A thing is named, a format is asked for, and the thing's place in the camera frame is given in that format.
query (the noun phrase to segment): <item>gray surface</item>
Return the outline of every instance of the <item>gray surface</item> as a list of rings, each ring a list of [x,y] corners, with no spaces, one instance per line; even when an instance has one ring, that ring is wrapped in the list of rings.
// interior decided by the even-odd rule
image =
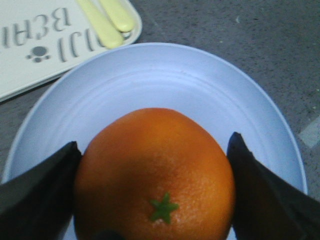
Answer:
[[[243,70],[269,94],[297,139],[309,195],[320,200],[319,141],[309,147],[299,138],[320,115],[320,1],[131,2],[143,21],[138,43],[170,42],[208,51]],[[49,86],[0,104],[0,173],[20,124]],[[315,130],[319,136],[320,123]]]

